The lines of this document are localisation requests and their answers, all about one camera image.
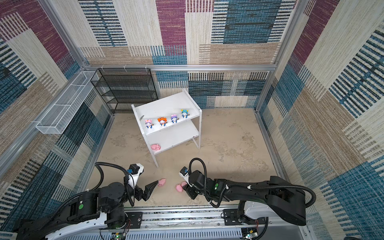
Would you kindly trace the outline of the pink-haired doll figure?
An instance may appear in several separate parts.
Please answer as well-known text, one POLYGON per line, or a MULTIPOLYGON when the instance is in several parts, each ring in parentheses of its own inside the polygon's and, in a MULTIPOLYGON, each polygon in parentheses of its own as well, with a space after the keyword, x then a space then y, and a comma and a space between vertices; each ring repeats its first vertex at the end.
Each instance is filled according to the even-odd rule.
POLYGON ((145 120, 145 125, 147 129, 153 128, 153 121, 151 119, 145 120))

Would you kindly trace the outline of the orange-haired doll figure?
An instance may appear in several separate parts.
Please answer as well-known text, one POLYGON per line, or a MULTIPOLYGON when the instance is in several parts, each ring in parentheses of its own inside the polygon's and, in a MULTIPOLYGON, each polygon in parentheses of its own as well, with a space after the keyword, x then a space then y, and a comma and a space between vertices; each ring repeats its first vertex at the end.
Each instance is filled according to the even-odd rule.
POLYGON ((168 120, 167 120, 167 118, 165 118, 165 117, 160 117, 160 118, 158 118, 158 122, 160 123, 160 125, 161 125, 162 127, 165 127, 166 124, 167 124, 167 122, 168 122, 168 120))

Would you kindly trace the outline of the purple penguin toy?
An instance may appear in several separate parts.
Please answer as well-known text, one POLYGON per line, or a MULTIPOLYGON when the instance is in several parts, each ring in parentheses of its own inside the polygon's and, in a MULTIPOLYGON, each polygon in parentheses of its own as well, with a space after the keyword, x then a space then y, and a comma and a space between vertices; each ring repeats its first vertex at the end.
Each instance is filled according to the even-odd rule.
POLYGON ((171 115, 171 122, 173 124, 176 124, 178 122, 179 118, 176 114, 171 115))

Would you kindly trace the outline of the teal penguin toy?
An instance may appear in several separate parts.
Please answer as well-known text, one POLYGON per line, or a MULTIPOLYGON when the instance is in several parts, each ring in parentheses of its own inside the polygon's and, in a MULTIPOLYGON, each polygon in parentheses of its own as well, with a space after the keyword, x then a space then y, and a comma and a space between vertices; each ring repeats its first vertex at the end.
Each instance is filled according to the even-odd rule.
POLYGON ((190 115, 188 110, 181 110, 181 113, 182 113, 183 119, 187 119, 188 116, 190 115))

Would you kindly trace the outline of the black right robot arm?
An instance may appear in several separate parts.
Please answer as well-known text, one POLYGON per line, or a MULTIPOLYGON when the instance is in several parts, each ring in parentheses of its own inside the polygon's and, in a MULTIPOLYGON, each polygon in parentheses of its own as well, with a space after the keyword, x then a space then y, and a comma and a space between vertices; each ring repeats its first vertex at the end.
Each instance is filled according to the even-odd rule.
POLYGON ((284 179, 271 176, 268 181, 258 183, 233 182, 226 179, 210 179, 207 168, 204 171, 192 171, 183 167, 179 174, 185 180, 183 189, 194 200, 198 195, 206 198, 214 208, 222 202, 239 201, 238 216, 240 222, 267 217, 280 217, 296 225, 306 225, 306 209, 311 207, 317 196, 310 188, 293 185, 284 179))

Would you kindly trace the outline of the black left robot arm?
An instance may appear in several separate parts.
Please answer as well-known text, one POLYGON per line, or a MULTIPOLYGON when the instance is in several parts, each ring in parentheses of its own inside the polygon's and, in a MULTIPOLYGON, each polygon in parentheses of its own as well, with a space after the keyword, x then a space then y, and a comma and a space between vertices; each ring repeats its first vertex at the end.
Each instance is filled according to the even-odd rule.
POLYGON ((14 226, 18 240, 52 240, 55 237, 75 235, 90 229, 127 229, 131 220, 126 215, 124 204, 131 206, 136 201, 147 201, 159 182, 138 187, 137 182, 144 172, 141 164, 132 164, 128 169, 105 162, 95 163, 100 181, 91 190, 65 200, 52 214, 38 220, 19 220, 14 226), (118 169, 124 173, 123 182, 114 182, 106 187, 103 167, 118 169))

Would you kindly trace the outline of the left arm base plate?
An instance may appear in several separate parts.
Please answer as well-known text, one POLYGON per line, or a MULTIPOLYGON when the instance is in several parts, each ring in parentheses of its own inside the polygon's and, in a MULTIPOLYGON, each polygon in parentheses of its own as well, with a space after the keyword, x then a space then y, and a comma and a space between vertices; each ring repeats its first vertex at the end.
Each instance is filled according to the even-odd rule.
POLYGON ((125 212, 125 221, 121 230, 140 229, 142 220, 143 212, 125 212))

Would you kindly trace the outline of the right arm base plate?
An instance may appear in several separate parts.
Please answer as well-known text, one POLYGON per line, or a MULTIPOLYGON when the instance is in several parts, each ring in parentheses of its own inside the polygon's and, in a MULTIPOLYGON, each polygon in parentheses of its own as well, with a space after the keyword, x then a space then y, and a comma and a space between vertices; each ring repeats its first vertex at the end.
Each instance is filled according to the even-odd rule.
POLYGON ((221 218, 226 226, 256 225, 256 223, 264 225, 267 222, 266 218, 252 219, 243 212, 239 213, 238 209, 224 209, 221 218))

